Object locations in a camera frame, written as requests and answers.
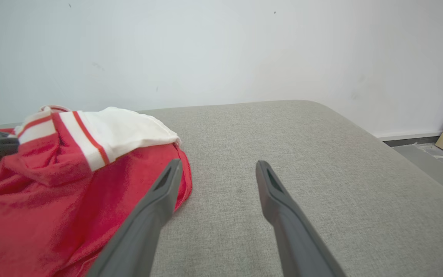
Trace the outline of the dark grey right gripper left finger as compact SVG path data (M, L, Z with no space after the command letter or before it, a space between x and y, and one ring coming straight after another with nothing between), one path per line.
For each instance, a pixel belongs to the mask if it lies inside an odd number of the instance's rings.
M107 242L87 277L150 277L161 229L174 214L183 165L171 160Z

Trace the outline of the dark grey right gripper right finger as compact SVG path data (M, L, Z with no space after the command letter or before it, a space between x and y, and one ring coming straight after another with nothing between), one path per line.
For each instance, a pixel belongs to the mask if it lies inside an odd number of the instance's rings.
M346 277L271 165L259 160L255 173L262 212L273 227L284 277Z

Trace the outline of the red Bulls shorts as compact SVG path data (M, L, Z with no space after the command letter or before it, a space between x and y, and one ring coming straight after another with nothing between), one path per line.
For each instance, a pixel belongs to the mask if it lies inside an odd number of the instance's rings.
M68 131L20 145L0 159L0 277L79 277L180 159L176 208L190 196L186 154L172 144L135 149L98 170Z

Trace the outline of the red white Bulls jersey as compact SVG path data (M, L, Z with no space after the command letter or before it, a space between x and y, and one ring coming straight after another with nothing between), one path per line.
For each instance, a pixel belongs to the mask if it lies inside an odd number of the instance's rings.
M150 115L116 107L72 111L58 105L43 106L9 137L19 142L16 161L23 174L52 187L90 177L135 149L181 142Z

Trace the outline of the grey fabric sofa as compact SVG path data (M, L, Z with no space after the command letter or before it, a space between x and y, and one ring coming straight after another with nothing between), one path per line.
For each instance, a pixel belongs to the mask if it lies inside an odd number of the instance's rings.
M180 137L192 191L151 277L281 277L256 163L268 162L348 277L443 277L443 186L332 109L287 100L145 113Z

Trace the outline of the white wall baseboard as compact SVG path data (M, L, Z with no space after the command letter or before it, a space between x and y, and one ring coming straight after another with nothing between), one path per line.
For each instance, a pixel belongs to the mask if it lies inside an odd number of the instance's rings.
M437 137L440 136L443 131L435 131L432 133L389 133L376 135L376 138L385 142L385 141L396 141L396 140L411 140L411 139L419 139L422 137Z

